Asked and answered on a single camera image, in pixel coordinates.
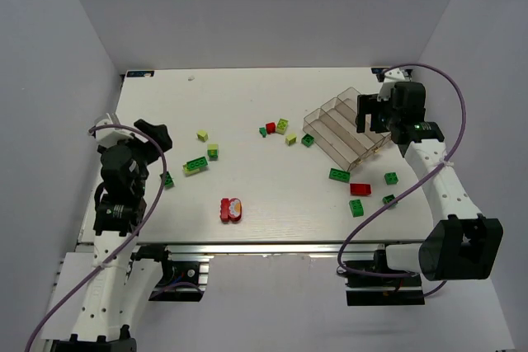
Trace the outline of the green 2x2 lego brick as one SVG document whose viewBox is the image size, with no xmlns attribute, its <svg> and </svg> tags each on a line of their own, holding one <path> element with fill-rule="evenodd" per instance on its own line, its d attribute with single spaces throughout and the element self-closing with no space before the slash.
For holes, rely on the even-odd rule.
<svg viewBox="0 0 528 352">
<path fill-rule="evenodd" d="M 304 137 L 301 139 L 301 143 L 306 148 L 309 148 L 314 143 L 314 137 L 311 134 L 305 134 Z"/>
</svg>

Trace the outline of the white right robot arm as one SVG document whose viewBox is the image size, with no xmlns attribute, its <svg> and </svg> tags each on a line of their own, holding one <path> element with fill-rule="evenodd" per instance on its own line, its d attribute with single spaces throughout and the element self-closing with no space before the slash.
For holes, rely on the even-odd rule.
<svg viewBox="0 0 528 352">
<path fill-rule="evenodd" d="M 434 227 L 421 243 L 388 245 L 389 270 L 418 273 L 429 280 L 486 279 L 500 246 L 503 228 L 471 201 L 448 163 L 444 135 L 425 119 L 426 89 L 418 82 L 396 82 L 378 94 L 357 97 L 356 129 L 388 132 L 418 179 Z"/>
</svg>

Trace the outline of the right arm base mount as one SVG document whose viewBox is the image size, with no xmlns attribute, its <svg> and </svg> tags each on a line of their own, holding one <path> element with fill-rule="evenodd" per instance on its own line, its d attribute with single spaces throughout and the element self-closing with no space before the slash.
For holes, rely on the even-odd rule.
<svg viewBox="0 0 528 352">
<path fill-rule="evenodd" d="M 397 278 L 380 278 L 347 273 L 337 267 L 337 275 L 346 280 L 346 303 L 349 307 L 419 306 L 425 304 L 422 281 L 416 275 L 402 278 L 402 271 L 390 270 L 386 254 L 376 250 L 372 259 L 346 260 L 344 264 L 355 270 L 397 275 Z"/>
</svg>

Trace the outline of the green long lego brick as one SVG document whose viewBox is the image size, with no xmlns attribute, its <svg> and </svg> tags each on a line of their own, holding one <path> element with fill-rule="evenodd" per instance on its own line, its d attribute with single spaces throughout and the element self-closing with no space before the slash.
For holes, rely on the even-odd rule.
<svg viewBox="0 0 528 352">
<path fill-rule="evenodd" d="M 336 168 L 331 168 L 329 171 L 328 178 L 334 181 L 340 181 L 348 183 L 350 181 L 350 173 Z"/>
</svg>

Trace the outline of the green 2x2 lego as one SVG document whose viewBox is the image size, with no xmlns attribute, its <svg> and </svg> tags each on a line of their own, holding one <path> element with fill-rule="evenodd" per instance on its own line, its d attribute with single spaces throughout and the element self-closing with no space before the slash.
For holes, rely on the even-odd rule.
<svg viewBox="0 0 528 352">
<path fill-rule="evenodd" d="M 364 212 L 364 207 L 360 199 L 352 199 L 349 201 L 349 208 L 351 211 L 351 215 L 354 218 L 362 217 Z"/>
<path fill-rule="evenodd" d="M 387 172 L 384 174 L 384 180 L 387 185 L 398 184 L 398 175 L 396 172 Z"/>
</svg>

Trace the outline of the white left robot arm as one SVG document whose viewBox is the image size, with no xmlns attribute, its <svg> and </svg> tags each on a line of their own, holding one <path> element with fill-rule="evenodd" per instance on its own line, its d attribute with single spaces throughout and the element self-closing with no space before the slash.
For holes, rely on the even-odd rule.
<svg viewBox="0 0 528 352">
<path fill-rule="evenodd" d="M 115 115 L 100 119 L 89 133 L 97 141 L 101 183 L 94 194 L 92 271 L 75 287 L 86 289 L 78 318 L 58 351 L 135 351 L 131 335 L 134 314 L 161 279 L 167 255 L 161 247 L 152 256 L 138 256 L 129 268 L 139 231 L 155 206 L 144 198 L 148 166 L 164 162 L 172 148 L 167 126 L 139 119 L 132 126 Z"/>
</svg>

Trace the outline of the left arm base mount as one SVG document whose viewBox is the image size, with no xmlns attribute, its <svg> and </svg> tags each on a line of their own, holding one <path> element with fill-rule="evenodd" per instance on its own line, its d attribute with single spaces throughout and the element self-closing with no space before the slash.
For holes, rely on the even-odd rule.
<svg viewBox="0 0 528 352">
<path fill-rule="evenodd" d="M 131 256 L 132 262 L 153 260 L 161 265 L 162 277 L 156 283 L 149 300 L 158 302 L 199 302 L 200 263 L 191 260 L 173 260 L 167 246 L 152 244 L 141 246 Z"/>
</svg>

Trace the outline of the green 2x2 lego front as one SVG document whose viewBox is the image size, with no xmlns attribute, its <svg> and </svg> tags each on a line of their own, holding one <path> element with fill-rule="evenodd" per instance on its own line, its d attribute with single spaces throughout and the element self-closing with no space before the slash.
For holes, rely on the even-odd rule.
<svg viewBox="0 0 528 352">
<path fill-rule="evenodd" d="M 364 207 L 360 199 L 352 199 L 349 201 L 349 208 L 351 211 L 351 215 L 354 218 L 362 217 L 364 212 Z"/>
</svg>

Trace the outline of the green on lime long lego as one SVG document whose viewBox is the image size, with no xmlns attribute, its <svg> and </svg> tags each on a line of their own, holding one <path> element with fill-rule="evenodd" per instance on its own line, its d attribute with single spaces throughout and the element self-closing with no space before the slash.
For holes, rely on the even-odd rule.
<svg viewBox="0 0 528 352">
<path fill-rule="evenodd" d="M 186 162 L 183 166 L 183 172 L 186 176 L 199 173 L 208 167 L 206 157 L 198 157 L 196 159 Z"/>
</svg>

